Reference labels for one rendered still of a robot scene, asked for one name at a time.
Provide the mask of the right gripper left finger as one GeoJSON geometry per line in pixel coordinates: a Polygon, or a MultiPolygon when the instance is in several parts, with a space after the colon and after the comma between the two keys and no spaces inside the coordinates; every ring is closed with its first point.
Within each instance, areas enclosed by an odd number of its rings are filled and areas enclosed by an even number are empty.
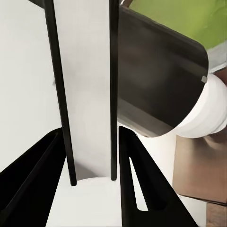
{"type": "Polygon", "coordinates": [[[65,158],[58,128],[0,172],[0,227],[45,227],[65,158]]]}

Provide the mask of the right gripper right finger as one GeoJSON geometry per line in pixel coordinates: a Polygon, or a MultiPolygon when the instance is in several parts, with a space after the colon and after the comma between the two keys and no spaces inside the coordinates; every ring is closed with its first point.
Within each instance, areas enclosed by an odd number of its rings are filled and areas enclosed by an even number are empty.
{"type": "Polygon", "coordinates": [[[198,227],[137,134],[119,126],[118,142],[122,227],[198,227]],[[148,211],[137,208],[130,158],[148,211]]]}

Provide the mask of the hardback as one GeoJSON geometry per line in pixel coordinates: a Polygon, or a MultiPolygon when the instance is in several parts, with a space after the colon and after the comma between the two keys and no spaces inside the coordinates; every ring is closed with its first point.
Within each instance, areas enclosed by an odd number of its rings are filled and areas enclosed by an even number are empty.
{"type": "Polygon", "coordinates": [[[71,186],[117,180],[119,0],[43,0],[71,186]]]}

